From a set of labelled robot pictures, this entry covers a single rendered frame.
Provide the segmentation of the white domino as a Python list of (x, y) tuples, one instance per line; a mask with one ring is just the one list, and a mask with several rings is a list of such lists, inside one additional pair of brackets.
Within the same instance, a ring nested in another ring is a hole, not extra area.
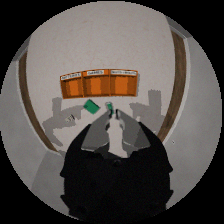
[(67, 123), (68, 123), (68, 122), (74, 120), (74, 117), (73, 117), (72, 115), (70, 115), (70, 116), (66, 117), (65, 120), (66, 120)]

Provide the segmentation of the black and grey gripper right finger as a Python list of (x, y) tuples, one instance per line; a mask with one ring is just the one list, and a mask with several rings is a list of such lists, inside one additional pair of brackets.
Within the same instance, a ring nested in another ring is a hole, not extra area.
[(153, 157), (162, 162), (169, 173), (173, 171), (164, 145), (150, 129), (119, 109), (116, 109), (116, 117), (120, 117), (122, 149), (128, 158), (133, 151), (138, 151), (139, 156)]

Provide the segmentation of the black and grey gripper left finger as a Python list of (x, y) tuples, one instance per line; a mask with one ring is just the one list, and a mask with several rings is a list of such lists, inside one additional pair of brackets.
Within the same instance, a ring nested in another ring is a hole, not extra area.
[(95, 153), (104, 155), (109, 151), (109, 118), (112, 118), (112, 109), (106, 111), (91, 124), (88, 124), (71, 142), (65, 155), (64, 166), (60, 176), (65, 178), (67, 171), (77, 162), (94, 158)]

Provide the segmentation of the orange bin rack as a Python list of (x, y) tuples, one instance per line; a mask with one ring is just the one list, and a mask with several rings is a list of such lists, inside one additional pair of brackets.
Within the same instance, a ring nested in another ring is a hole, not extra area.
[(110, 96), (136, 97), (137, 76), (138, 71), (125, 69), (96, 69), (62, 75), (60, 76), (60, 83), (63, 99)]

